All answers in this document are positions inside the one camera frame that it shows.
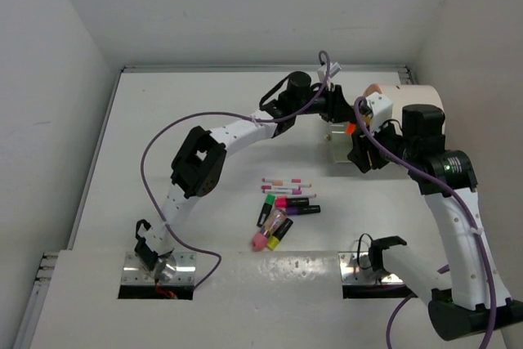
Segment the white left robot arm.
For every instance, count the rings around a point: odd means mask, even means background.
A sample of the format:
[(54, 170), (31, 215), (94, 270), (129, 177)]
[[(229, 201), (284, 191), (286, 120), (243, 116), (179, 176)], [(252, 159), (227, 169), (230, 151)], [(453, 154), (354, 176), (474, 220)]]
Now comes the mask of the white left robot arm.
[(192, 128), (171, 164), (170, 186), (163, 204), (154, 202), (160, 222), (136, 224), (135, 253), (148, 271), (171, 254), (179, 239), (173, 230), (182, 224), (201, 198), (217, 186), (224, 162), (259, 141), (288, 131), (302, 114), (318, 114), (327, 123), (354, 120), (354, 110), (342, 88), (325, 77), (313, 83), (309, 74), (285, 76), (260, 100), (249, 116), (235, 114), (234, 122), (219, 128)]

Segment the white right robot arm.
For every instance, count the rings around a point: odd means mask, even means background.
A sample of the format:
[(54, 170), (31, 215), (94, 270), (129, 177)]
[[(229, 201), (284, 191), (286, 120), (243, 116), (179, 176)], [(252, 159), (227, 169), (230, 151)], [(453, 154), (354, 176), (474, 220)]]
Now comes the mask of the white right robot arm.
[(348, 159), (363, 173), (388, 163), (407, 170), (436, 221), (447, 267), (431, 267), (398, 235), (372, 239), (366, 267), (398, 276), (427, 306), (440, 338), (481, 334), (486, 348), (495, 330), (522, 321), (522, 303), (507, 290), (489, 250), (472, 162), (461, 150), (446, 149), (441, 108), (407, 105), (395, 128), (392, 107), (376, 98), (356, 99)]

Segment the orange black highlighter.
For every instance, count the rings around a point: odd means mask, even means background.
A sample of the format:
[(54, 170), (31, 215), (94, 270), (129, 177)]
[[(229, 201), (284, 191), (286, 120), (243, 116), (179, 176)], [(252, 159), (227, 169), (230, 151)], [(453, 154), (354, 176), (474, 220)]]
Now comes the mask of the orange black highlighter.
[(346, 134), (352, 135), (354, 131), (356, 130), (356, 125), (353, 123), (348, 123), (346, 127)]

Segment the green drawer with gold knob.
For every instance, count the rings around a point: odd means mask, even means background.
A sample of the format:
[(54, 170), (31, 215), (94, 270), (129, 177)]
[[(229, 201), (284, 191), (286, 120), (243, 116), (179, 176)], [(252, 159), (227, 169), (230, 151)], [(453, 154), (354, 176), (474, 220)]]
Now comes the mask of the green drawer with gold knob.
[(351, 123), (329, 123), (326, 127), (325, 140), (332, 161), (335, 163), (349, 163), (347, 158), (352, 151), (353, 143), (351, 135), (347, 132)]

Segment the purple black highlighter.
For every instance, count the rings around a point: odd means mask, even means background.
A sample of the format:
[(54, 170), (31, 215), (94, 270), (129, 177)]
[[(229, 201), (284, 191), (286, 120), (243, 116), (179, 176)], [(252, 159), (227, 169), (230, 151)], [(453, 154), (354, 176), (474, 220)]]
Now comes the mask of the purple black highlighter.
[(292, 206), (287, 207), (285, 212), (288, 216), (301, 216), (301, 215), (310, 215), (321, 212), (321, 207), (319, 205), (309, 205), (309, 206)]

